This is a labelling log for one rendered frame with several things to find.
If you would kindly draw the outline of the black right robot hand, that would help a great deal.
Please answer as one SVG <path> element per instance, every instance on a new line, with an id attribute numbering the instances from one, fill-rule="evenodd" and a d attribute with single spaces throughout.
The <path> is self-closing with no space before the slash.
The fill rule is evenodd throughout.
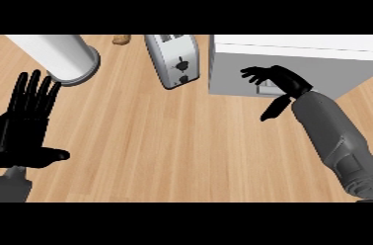
<path id="1" fill-rule="evenodd" d="M 292 70 L 280 65 L 271 67 L 252 66 L 243 68 L 240 73 L 242 77 L 249 78 L 249 82 L 255 85 L 270 80 L 284 92 L 262 113 L 261 121 L 274 119 L 286 109 L 292 99 L 296 99 L 312 89 L 311 83 Z"/>

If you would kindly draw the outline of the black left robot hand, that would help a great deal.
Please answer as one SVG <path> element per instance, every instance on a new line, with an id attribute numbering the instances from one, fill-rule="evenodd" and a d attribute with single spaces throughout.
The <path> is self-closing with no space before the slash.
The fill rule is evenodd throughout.
<path id="1" fill-rule="evenodd" d="M 22 72 L 15 84 L 7 111 L 0 116 L 0 168 L 46 168 L 69 158 L 66 150 L 44 147 L 50 114 L 62 83 L 41 71 Z"/>

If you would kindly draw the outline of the white drawer box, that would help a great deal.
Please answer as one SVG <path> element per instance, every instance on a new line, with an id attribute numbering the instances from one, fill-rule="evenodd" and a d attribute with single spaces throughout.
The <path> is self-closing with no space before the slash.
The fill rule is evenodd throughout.
<path id="1" fill-rule="evenodd" d="M 214 35 L 217 52 L 373 61 L 373 35 Z"/>

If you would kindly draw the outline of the silver toaster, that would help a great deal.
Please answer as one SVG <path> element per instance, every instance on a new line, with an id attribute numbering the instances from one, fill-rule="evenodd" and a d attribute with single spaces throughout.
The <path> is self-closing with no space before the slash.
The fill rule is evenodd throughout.
<path id="1" fill-rule="evenodd" d="M 162 86 L 172 90 L 199 78 L 199 50 L 193 35 L 144 35 Z"/>

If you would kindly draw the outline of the small brown bread piece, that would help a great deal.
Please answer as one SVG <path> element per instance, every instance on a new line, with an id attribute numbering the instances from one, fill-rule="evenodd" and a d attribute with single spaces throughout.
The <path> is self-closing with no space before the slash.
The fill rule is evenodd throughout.
<path id="1" fill-rule="evenodd" d="M 112 39 L 112 43 L 118 45 L 125 45 L 130 43 L 131 36 L 130 35 L 115 35 Z"/>

